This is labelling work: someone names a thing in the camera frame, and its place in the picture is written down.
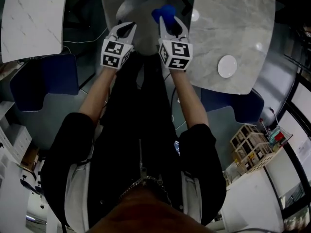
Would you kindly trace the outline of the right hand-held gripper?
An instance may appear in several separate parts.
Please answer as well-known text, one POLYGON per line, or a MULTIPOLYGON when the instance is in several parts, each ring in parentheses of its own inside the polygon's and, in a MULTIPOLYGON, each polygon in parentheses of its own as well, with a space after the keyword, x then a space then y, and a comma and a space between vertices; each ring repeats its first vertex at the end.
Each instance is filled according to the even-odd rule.
POLYGON ((189 42, 186 25, 174 16, 174 35, 170 36, 162 16, 159 17, 159 51, 162 64, 167 69, 186 70, 193 58, 193 45, 189 42))

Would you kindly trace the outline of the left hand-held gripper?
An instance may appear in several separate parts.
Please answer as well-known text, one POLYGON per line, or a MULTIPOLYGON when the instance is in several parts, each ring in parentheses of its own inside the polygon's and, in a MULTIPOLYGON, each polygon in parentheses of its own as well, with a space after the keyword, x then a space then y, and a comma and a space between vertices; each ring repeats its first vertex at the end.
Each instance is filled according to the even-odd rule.
POLYGON ((134 48, 132 41, 137 25, 133 22, 124 22, 114 26, 105 38, 100 58, 100 65, 113 69, 121 69, 134 48))

